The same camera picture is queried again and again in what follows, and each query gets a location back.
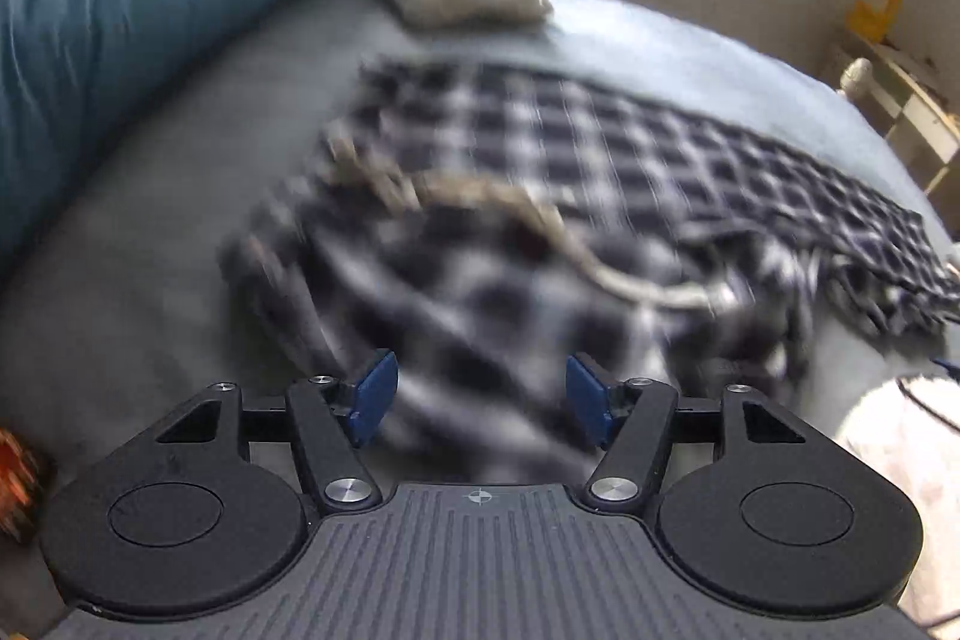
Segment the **grey bed blanket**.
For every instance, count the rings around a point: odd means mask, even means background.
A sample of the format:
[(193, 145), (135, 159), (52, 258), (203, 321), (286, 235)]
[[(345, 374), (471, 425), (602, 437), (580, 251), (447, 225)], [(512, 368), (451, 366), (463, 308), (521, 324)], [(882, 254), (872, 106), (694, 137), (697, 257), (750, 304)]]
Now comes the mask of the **grey bed blanket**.
[(391, 349), (387, 479), (578, 482), (569, 354), (822, 425), (958, 342), (946, 229), (827, 85), (620, 0), (416, 34), (288, 0), (133, 122), (2, 292), (2, 417), (76, 476), (208, 383)]

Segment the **white pinecone ornament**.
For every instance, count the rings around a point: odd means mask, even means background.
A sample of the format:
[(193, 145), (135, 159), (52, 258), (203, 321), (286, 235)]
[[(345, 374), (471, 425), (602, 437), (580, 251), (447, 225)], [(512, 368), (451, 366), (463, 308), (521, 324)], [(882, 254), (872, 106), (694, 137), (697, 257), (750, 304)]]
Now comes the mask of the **white pinecone ornament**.
[(871, 92), (874, 85), (874, 65), (869, 58), (856, 58), (848, 64), (839, 77), (836, 92), (844, 101), (855, 104)]

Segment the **yellow box on desk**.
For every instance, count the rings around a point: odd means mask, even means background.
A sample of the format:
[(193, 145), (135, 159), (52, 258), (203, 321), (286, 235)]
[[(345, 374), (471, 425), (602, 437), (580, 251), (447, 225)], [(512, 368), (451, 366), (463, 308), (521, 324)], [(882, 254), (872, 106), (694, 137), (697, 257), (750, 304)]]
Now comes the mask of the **yellow box on desk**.
[(878, 44), (892, 30), (903, 0), (856, 0), (846, 14), (846, 28)]

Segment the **black white plaid pants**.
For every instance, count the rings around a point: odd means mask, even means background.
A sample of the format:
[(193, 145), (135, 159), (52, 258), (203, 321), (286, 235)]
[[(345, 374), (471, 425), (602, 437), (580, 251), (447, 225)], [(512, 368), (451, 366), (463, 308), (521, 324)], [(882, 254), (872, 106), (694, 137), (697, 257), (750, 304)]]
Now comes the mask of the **black white plaid pants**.
[(551, 71), (379, 60), (223, 248), (304, 374), (379, 349), (377, 443), (421, 474), (581, 479), (563, 365), (788, 401), (828, 301), (878, 342), (935, 338), (958, 281), (919, 214), (754, 130)]

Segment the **wooden bed frame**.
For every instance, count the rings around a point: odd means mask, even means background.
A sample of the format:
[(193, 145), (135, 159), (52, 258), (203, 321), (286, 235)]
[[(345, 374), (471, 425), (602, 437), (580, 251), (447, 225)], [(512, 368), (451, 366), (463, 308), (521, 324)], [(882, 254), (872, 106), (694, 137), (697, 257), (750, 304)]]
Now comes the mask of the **wooden bed frame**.
[(10, 429), (2, 429), (0, 525), (3, 536), (21, 546), (31, 541), (53, 473), (52, 459), (34, 450)]

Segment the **light wooden desk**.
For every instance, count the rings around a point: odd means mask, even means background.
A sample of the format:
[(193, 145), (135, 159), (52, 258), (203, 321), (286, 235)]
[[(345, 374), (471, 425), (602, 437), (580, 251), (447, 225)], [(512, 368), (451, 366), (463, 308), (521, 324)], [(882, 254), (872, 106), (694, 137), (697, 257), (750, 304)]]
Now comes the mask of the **light wooden desk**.
[(861, 57), (874, 65), (874, 85), (854, 105), (908, 169), (950, 234), (957, 234), (957, 115), (942, 109), (900, 65), (898, 50), (873, 44), (846, 29), (838, 31), (828, 47), (820, 80), (836, 91), (841, 73)]

